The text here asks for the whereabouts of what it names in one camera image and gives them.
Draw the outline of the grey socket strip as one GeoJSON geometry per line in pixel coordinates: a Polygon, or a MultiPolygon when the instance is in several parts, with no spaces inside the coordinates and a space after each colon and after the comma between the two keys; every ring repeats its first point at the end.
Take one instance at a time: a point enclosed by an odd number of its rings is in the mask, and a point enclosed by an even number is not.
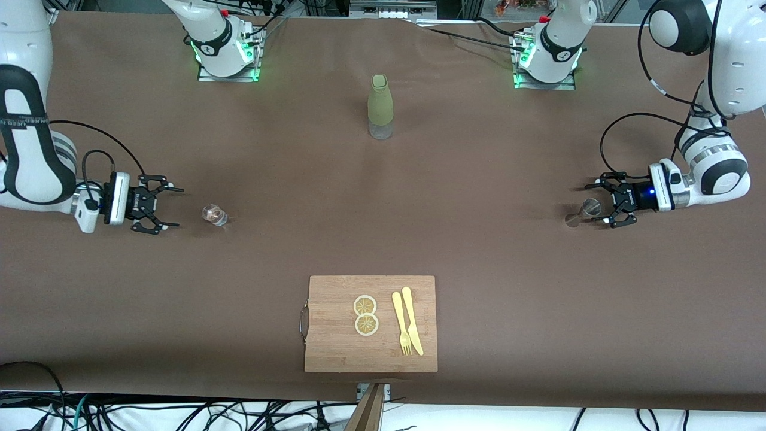
{"type": "Polygon", "coordinates": [[[368,19],[438,19],[437,0],[349,0],[348,16],[368,19]]]}

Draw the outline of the yellow plastic fork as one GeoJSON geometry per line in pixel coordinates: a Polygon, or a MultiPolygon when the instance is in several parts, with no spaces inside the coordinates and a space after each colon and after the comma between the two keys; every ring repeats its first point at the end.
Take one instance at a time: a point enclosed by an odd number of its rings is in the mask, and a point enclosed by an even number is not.
{"type": "Polygon", "coordinates": [[[404,356],[410,356],[412,354],[412,344],[411,344],[409,333],[407,331],[407,327],[405,325],[404,303],[403,303],[402,295],[400,294],[400,292],[392,293],[392,302],[394,306],[395,315],[397,317],[397,322],[399,323],[400,349],[402,349],[402,354],[404,356]]]}

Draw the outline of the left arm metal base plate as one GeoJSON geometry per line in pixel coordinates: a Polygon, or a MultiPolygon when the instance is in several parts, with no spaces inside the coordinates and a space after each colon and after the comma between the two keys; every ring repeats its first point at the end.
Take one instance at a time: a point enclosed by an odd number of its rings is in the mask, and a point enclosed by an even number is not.
{"type": "Polygon", "coordinates": [[[539,51],[534,43],[533,33],[530,28],[527,28],[523,32],[514,32],[512,36],[509,36],[509,43],[511,47],[520,47],[522,51],[511,51],[511,58],[513,63],[513,82],[517,89],[536,89],[536,90],[574,90],[576,88],[575,69],[578,66],[577,59],[582,50],[577,52],[574,56],[574,60],[569,65],[567,75],[561,80],[555,83],[548,83],[545,81],[539,81],[533,76],[530,71],[525,67],[530,63],[534,63],[536,67],[535,71],[540,71],[539,61],[534,62],[534,55],[539,51]]]}

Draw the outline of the wooden post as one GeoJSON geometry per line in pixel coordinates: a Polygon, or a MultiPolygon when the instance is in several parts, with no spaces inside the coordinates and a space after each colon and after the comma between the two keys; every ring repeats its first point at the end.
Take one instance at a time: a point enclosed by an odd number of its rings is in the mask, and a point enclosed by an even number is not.
{"type": "Polygon", "coordinates": [[[372,384],[358,402],[343,431],[380,431],[381,415],[385,406],[383,395],[382,384],[372,384]]]}

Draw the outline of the green-sleeved glass bottle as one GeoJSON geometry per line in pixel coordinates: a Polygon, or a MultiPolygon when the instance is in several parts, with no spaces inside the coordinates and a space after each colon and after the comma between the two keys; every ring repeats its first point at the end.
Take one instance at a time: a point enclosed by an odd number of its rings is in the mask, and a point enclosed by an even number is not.
{"type": "Polygon", "coordinates": [[[374,139],[389,139],[393,134],[394,105],[388,79],[383,74],[375,74],[371,79],[371,89],[367,96],[367,127],[374,139]]]}

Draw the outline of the steel double-cone jigger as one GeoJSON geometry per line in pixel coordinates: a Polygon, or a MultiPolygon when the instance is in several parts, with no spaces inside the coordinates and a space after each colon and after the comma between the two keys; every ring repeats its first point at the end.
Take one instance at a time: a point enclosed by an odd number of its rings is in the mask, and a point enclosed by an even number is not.
{"type": "Polygon", "coordinates": [[[577,213],[566,215],[564,223],[569,228],[577,228],[582,223],[591,223],[601,218],[601,202],[594,198],[588,198],[582,202],[577,213]]]}

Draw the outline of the yellow plastic knife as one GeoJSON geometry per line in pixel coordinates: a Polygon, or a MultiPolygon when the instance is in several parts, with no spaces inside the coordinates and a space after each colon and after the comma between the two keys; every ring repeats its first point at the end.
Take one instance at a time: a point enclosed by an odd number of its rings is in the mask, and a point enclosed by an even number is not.
{"type": "Polygon", "coordinates": [[[414,301],[413,301],[410,287],[408,286],[402,287],[402,297],[404,299],[405,308],[406,308],[408,319],[409,319],[408,335],[410,338],[411,346],[414,348],[414,350],[417,352],[419,356],[423,356],[424,350],[422,347],[416,319],[414,316],[414,301]]]}

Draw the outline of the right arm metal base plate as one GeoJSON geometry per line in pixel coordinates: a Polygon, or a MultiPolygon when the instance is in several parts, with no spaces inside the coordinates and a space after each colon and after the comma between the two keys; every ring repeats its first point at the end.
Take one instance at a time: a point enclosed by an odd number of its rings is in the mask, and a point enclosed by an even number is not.
{"type": "Polygon", "coordinates": [[[255,30],[250,22],[227,17],[227,41],[192,41],[199,62],[199,81],[257,82],[265,52],[265,30],[255,30]]]}

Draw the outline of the brown table cover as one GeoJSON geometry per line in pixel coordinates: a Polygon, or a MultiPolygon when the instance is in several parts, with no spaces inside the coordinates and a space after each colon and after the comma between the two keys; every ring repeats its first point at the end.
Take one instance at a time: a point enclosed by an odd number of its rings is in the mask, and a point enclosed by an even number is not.
{"type": "Polygon", "coordinates": [[[408,403],[766,410],[763,112],[730,124],[744,198],[572,229],[608,123],[686,115],[644,81],[635,28],[591,30],[577,90],[525,91],[505,51],[410,22],[272,27],[259,82],[203,83],[171,14],[58,16],[50,117],[184,188],[158,204],[180,226],[0,208],[0,363],[69,391],[352,399],[361,376],[303,370],[310,277],[433,275],[439,369],[393,378],[408,403]]]}

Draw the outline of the wooden cutting board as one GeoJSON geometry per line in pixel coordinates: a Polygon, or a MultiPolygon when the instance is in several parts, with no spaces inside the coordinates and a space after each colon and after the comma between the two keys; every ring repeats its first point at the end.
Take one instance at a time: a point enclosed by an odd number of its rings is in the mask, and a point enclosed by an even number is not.
{"type": "MultiPolygon", "coordinates": [[[[437,279],[433,275],[314,275],[302,311],[308,373],[416,374],[435,373],[438,366],[437,279]],[[392,293],[408,286],[414,301],[424,355],[411,347],[404,356],[392,293]],[[361,336],[355,330],[353,303],[360,295],[377,301],[378,331],[361,336]]],[[[409,319],[404,303],[405,325],[409,319]]]]}

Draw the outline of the orange background items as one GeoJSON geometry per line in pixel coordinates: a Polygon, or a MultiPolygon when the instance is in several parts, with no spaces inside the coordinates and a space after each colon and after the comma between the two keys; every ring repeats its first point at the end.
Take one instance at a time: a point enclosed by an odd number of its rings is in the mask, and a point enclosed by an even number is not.
{"type": "Polygon", "coordinates": [[[538,2],[538,0],[497,0],[493,11],[496,17],[501,17],[506,13],[534,9],[538,6],[538,2]]]}

